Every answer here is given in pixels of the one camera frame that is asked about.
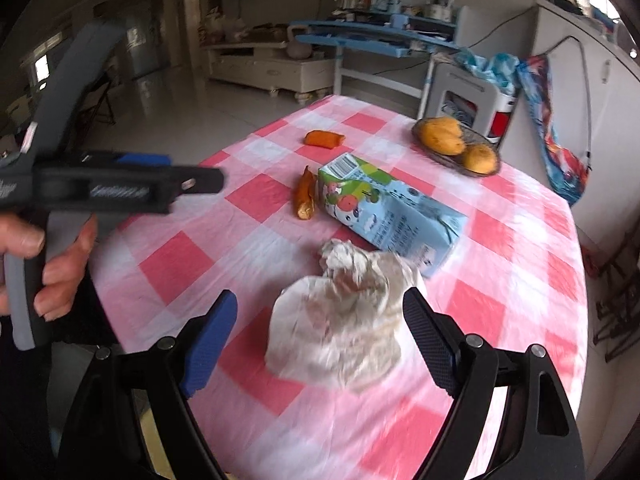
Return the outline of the white paper wrapper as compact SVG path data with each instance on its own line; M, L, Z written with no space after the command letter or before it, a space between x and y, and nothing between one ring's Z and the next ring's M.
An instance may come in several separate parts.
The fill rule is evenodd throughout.
M265 363L281 379L360 392L383 380L405 345L402 300L424 292L413 263L393 252L367 252L329 240L320 275L282 290L273 305Z

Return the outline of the blue green milk carton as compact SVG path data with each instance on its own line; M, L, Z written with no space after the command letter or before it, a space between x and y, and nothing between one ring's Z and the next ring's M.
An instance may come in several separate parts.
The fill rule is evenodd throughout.
M370 162L341 154L318 170L324 210L382 252L430 278L462 237L468 217Z

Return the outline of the black folding chair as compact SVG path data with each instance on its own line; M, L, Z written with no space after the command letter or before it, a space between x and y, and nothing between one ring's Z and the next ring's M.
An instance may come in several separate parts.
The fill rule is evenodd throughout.
M94 122L115 125L115 116L108 92L112 88L113 79L107 72L85 88L77 111L78 124L89 128Z

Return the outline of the red white checkered tablecloth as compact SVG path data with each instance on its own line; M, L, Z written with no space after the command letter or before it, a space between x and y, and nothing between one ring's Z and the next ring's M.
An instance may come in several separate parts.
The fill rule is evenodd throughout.
M588 301L567 201L510 166L448 170L412 128L329 96L213 156L220 193L132 218L96 248L94 286L128 352L235 294L229 339L189 399L235 477L416 474L451 399L402 316L410 287L493 347L543 346L579 404Z

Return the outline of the cream TV cabinet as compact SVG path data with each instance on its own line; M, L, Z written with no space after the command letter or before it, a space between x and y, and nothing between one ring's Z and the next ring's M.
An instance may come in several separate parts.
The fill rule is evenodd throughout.
M294 93L300 104L331 92L334 61L330 58L294 60L281 42L237 42L201 47L203 70L209 79L268 91Z

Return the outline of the pink kettle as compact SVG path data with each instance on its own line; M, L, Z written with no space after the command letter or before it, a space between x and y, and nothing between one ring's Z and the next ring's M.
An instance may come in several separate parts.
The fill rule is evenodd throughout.
M292 60L301 61L312 57L312 47L310 44L304 44L297 39L298 35L308 32L306 25L291 24L288 26L286 33L288 34L288 44L286 45L286 54Z

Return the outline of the yellow mango right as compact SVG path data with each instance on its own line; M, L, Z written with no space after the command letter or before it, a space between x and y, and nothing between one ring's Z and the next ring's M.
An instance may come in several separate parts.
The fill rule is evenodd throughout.
M498 162L497 153L485 144L469 144L461 154L462 166L476 174L491 174Z

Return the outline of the yellow mango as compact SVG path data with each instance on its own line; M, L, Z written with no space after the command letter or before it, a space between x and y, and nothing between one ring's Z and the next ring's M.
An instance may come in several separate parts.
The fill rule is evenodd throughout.
M498 162L497 153L485 144L469 144L461 154L462 166L476 174L491 174Z
M457 156L464 152L466 144L459 123L451 117L427 119L419 128L421 143L437 154Z

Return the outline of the colourful hanging bag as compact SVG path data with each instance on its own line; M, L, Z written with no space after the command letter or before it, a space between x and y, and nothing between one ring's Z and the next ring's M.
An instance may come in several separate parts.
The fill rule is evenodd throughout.
M578 156L560 143L555 131L552 70L548 55L538 54L521 62L516 73L540 141L541 158L551 189L574 206L584 195L591 172L590 98L587 98L587 148L585 154Z

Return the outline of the dark fruit bowl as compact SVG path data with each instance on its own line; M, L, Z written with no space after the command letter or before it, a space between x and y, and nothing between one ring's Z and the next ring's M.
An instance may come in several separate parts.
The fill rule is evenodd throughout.
M457 119L420 119L411 133L430 159L458 174L482 178L500 170L501 159L495 145Z

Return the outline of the yellow mango middle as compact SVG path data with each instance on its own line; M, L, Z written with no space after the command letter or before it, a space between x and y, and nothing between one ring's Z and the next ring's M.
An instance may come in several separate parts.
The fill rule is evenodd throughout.
M466 144L459 123L451 117L427 119L419 128L421 143L437 154L457 156L464 152Z

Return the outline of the blue study desk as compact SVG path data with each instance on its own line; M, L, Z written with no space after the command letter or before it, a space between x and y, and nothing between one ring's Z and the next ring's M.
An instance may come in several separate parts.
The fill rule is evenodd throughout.
M418 101L416 116L426 112L436 65L435 56L458 52L457 26L431 18L407 14L373 13L348 10L332 20L303 20L290 24L290 32L302 44L334 50L333 93L339 96L345 78L367 82L410 96ZM384 73L370 74L344 66L347 51L361 52L394 60L416 58L426 65L420 87L387 78Z

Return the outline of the white plastic stool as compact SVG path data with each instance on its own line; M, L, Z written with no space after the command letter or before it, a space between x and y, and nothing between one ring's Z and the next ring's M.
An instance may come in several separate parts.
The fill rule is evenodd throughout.
M451 64L438 64L428 94L426 118L449 116L498 145L509 127L516 99Z

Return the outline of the blue crumpled cloth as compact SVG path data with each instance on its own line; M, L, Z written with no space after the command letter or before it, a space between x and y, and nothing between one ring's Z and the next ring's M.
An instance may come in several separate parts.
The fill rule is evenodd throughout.
M521 60L512 54L500 52L491 58L462 49L454 55L456 63L478 79L490 82L506 96L515 96L520 88L516 69Z

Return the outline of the white storage cabinet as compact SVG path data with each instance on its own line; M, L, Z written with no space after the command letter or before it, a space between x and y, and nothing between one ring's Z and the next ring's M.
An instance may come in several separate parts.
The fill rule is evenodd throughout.
M609 254L639 217L639 66L578 15L539 0L530 50L548 56L560 144L590 158L578 230Z

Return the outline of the pen holder cup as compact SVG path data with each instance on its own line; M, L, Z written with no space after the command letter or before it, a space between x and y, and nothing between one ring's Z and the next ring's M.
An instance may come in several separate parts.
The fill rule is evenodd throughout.
M451 23L454 19L454 0L428 0L426 15L432 20Z

